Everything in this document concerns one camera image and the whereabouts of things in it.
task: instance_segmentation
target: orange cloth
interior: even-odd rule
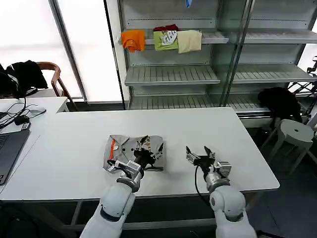
[[[128,48],[131,53],[144,51],[145,32],[132,30],[121,33],[121,41],[124,48]]]

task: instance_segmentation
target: black bag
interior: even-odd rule
[[[0,96],[6,97],[6,95],[19,96],[16,88],[16,84],[7,75],[6,71],[0,64]]]
[[[291,119],[302,122],[301,105],[294,94],[285,88],[267,88],[258,94],[261,105],[267,107],[273,116],[271,127],[274,128],[275,119]]]
[[[33,61],[14,63],[8,66],[5,71],[17,78],[20,90],[24,95],[32,88],[48,88],[40,67]]]

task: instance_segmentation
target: laptop keyboard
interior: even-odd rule
[[[8,139],[8,135],[0,135],[0,149],[5,144],[6,140]]]

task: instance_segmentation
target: chair backrest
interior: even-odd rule
[[[38,66],[40,67],[41,70],[54,70],[54,75],[53,78],[51,80],[51,84],[53,87],[53,90],[56,94],[56,96],[61,97],[61,96],[66,96],[69,101],[72,103],[72,105],[74,106],[75,110],[78,111],[78,108],[76,107],[75,103],[73,102],[72,98],[70,97],[63,81],[60,78],[60,68],[58,67],[58,65],[51,63],[51,62],[37,62]],[[60,84],[63,92],[62,94],[60,94],[60,91],[57,88],[57,82]]]

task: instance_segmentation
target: white table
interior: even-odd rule
[[[1,99],[0,100],[0,112],[6,112],[14,103],[22,102],[24,103],[24,99]],[[52,97],[52,98],[27,98],[27,105],[36,104],[40,107],[46,108],[46,113],[39,115],[35,118],[30,119],[31,127],[30,127],[30,135],[23,146],[21,153],[19,154],[18,159],[16,160],[14,167],[10,173],[8,180],[12,177],[16,169],[19,167],[27,153],[30,151],[35,142],[40,138],[41,133],[43,133],[44,129],[49,126],[50,121],[58,112],[67,111],[66,97]],[[18,112],[23,108],[22,104],[17,104],[10,109],[11,113]],[[5,127],[0,133],[8,133],[14,131],[20,131],[22,125],[15,125],[14,122],[9,126]],[[5,185],[0,186],[0,193],[2,192]]]
[[[160,135],[167,165],[164,172],[145,172],[141,197],[196,194],[194,166],[185,146],[232,165],[231,184],[242,192],[263,192],[279,182],[231,108],[58,113],[0,194],[3,201],[56,201],[100,198],[117,175],[103,168],[111,134]],[[207,192],[202,174],[198,186]]]

